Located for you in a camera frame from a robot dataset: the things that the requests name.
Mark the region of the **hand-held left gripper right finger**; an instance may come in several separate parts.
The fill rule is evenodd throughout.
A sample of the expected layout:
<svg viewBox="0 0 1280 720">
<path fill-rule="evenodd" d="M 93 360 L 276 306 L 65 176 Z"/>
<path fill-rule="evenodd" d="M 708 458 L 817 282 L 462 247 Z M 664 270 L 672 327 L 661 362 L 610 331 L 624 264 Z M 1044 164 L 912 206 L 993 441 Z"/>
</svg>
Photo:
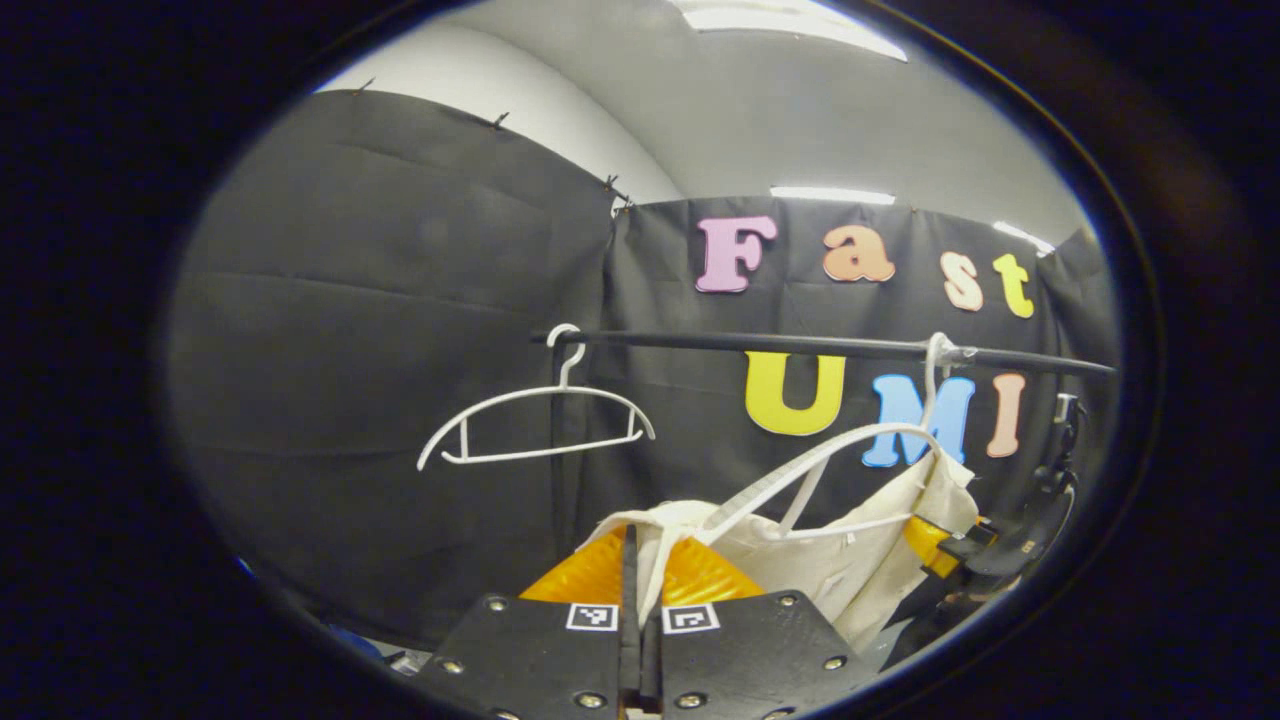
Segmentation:
<svg viewBox="0 0 1280 720">
<path fill-rule="evenodd" d="M 823 719 L 876 678 L 797 589 L 767 592 L 677 542 L 640 639 L 640 705 L 660 719 Z"/>
</svg>

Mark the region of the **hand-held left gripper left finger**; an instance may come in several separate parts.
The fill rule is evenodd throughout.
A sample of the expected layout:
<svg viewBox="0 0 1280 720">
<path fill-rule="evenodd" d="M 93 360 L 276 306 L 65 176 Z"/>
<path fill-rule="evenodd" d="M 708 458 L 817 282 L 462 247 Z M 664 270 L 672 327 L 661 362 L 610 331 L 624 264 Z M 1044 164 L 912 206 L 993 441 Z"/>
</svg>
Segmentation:
<svg viewBox="0 0 1280 720">
<path fill-rule="evenodd" d="M 622 719 L 637 682 L 636 541 L 608 530 L 520 594 L 481 596 L 412 687 L 453 719 Z"/>
</svg>

